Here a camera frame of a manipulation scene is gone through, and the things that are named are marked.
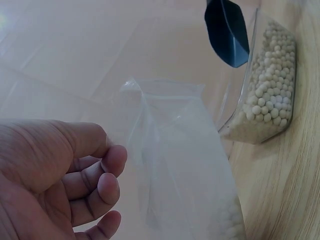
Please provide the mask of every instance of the hand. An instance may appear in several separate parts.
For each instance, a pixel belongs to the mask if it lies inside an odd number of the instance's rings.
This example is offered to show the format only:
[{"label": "hand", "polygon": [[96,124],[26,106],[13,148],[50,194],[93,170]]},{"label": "hand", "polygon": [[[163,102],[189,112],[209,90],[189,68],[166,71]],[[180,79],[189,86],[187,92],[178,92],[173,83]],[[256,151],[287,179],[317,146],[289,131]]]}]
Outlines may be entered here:
[{"label": "hand", "polygon": [[110,239],[121,221],[109,210],[119,199],[116,177],[126,160],[126,149],[111,146],[93,123],[0,121],[1,239]]}]

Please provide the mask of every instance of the plastic bag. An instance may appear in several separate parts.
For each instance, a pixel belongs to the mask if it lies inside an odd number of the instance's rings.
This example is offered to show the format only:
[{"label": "plastic bag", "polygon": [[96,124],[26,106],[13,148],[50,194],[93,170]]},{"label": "plastic bag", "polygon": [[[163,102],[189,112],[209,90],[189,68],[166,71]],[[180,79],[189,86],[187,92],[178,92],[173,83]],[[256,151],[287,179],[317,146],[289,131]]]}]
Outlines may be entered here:
[{"label": "plastic bag", "polygon": [[125,104],[115,119],[127,123],[113,126],[131,123],[121,136],[136,168],[150,240],[246,239],[235,182],[202,102],[203,88],[132,79],[120,90]]}]

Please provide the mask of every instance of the black plastic scoop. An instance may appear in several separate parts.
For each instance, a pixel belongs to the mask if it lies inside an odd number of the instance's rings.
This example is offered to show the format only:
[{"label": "black plastic scoop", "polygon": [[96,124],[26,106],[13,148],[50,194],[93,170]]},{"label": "black plastic scoop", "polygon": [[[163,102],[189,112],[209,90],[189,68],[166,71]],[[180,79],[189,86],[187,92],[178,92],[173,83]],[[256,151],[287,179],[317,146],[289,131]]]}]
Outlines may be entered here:
[{"label": "black plastic scoop", "polygon": [[240,7],[229,0],[207,0],[204,19],[216,54],[231,67],[245,64],[249,42]]}]

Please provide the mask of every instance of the finger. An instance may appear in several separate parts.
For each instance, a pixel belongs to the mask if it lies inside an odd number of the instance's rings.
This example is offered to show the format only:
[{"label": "finger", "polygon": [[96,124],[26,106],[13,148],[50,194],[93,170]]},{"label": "finger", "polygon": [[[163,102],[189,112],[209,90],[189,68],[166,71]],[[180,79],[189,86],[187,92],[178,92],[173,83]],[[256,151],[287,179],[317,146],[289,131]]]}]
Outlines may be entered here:
[{"label": "finger", "polygon": [[120,189],[117,178],[103,173],[97,188],[87,197],[70,201],[73,227],[92,222],[107,213],[119,200]]},{"label": "finger", "polygon": [[76,232],[77,240],[109,240],[118,230],[121,215],[117,211],[110,211],[98,222],[96,226],[85,232]]},{"label": "finger", "polygon": [[52,121],[69,142],[74,158],[88,155],[102,158],[111,142],[103,128],[95,123]]},{"label": "finger", "polygon": [[93,156],[85,156],[81,158],[74,158],[69,170],[66,172],[67,174],[69,173],[74,173],[74,172],[80,172],[83,169],[86,169],[90,167],[91,165],[95,164],[96,162],[99,162],[101,159],[96,158]]},{"label": "finger", "polygon": [[97,188],[100,176],[104,172],[118,177],[124,170],[127,151],[123,146],[112,146],[102,161],[78,172],[66,174],[62,182],[69,200],[84,198]]}]

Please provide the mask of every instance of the wooden table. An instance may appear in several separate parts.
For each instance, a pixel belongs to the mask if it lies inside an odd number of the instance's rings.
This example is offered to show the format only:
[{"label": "wooden table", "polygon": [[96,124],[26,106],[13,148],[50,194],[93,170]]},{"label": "wooden table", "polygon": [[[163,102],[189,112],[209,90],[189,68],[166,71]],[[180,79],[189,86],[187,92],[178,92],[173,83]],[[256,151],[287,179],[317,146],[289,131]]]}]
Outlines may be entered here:
[{"label": "wooden table", "polygon": [[262,0],[295,33],[293,121],[261,145],[235,143],[229,161],[248,240],[320,239],[320,1]]}]

